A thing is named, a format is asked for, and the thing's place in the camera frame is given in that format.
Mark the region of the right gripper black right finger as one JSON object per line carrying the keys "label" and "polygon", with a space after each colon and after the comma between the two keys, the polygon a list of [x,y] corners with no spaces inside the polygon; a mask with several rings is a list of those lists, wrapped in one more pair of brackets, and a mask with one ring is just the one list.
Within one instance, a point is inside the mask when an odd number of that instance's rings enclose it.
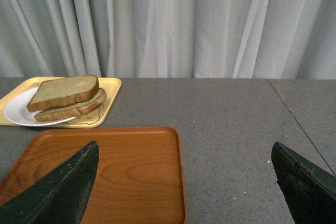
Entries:
{"label": "right gripper black right finger", "polygon": [[335,176],[280,142],[271,160],[295,223],[335,223]]}

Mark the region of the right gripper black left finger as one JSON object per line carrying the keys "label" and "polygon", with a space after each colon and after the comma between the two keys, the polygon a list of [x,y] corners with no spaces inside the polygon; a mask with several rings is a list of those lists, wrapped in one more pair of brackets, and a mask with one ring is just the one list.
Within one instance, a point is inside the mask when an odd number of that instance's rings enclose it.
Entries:
{"label": "right gripper black left finger", "polygon": [[95,183],[99,146],[91,141],[1,206],[1,223],[81,223]]}

